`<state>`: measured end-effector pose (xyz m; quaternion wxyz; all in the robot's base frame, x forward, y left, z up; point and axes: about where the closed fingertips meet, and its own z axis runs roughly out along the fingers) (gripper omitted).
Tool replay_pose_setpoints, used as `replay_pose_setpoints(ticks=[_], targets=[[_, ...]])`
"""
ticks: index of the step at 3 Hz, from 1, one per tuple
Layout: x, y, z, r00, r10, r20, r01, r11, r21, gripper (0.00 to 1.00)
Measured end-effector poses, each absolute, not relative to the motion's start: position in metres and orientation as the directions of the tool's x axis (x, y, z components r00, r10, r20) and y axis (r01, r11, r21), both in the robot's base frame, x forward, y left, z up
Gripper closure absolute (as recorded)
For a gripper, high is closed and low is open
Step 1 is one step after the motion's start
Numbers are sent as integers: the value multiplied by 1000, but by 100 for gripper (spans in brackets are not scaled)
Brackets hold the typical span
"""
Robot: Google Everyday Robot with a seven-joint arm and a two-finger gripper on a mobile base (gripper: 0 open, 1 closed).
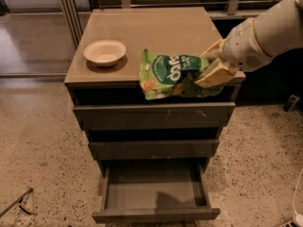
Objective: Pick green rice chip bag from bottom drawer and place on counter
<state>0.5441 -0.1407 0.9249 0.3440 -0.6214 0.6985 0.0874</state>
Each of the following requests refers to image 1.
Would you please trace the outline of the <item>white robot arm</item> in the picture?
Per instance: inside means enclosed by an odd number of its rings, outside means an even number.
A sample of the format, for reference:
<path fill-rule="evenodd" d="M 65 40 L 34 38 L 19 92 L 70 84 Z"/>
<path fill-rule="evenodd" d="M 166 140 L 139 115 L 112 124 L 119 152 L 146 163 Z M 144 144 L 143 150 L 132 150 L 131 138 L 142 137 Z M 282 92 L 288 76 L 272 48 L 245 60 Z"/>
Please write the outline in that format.
<path fill-rule="evenodd" d="M 239 71 L 254 72 L 276 56 L 302 47 L 303 0 L 281 0 L 211 45 L 202 54 L 210 65 L 195 83 L 203 88 L 226 83 Z"/>

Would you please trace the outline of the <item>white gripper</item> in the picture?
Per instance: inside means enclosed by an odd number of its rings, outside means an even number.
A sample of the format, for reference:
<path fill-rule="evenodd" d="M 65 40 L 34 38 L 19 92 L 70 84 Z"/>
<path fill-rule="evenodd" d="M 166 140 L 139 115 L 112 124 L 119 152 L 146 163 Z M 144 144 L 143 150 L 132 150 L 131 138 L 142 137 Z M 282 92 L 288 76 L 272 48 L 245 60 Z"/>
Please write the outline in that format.
<path fill-rule="evenodd" d="M 273 60 L 258 43 L 253 18 L 248 18 L 235 26 L 225 39 L 219 39 L 200 57 L 212 61 L 195 79 L 195 83 L 202 88 L 224 84 L 233 79 L 240 69 L 244 72 L 253 72 Z"/>

